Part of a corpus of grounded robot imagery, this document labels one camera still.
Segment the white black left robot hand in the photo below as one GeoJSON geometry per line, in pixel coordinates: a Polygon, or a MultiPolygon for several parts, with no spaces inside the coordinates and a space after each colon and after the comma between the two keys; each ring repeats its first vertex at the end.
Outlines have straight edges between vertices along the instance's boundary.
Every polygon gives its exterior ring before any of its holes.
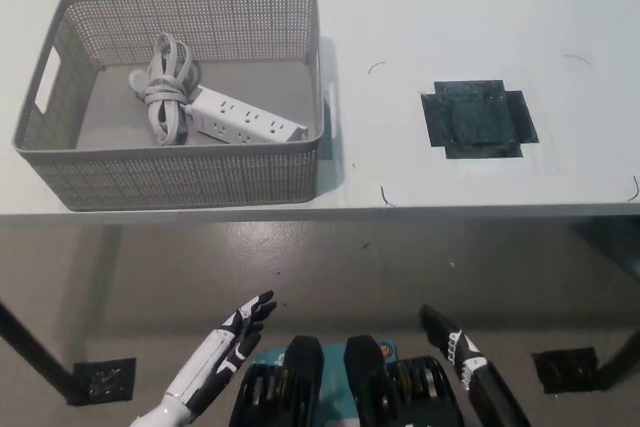
{"type": "Polygon", "coordinates": [[[169,384],[165,396],[184,411],[181,426],[202,415],[250,357],[261,340],[264,321],[277,306],[273,297],[269,290],[236,309],[210,332],[169,384]]]}

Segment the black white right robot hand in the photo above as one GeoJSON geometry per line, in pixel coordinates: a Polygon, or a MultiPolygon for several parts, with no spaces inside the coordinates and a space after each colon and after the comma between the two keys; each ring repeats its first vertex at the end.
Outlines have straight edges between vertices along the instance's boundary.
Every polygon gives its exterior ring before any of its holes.
{"type": "Polygon", "coordinates": [[[494,363],[461,327],[429,305],[420,307],[419,319],[429,343],[454,367],[483,426],[531,426],[494,363]]]}

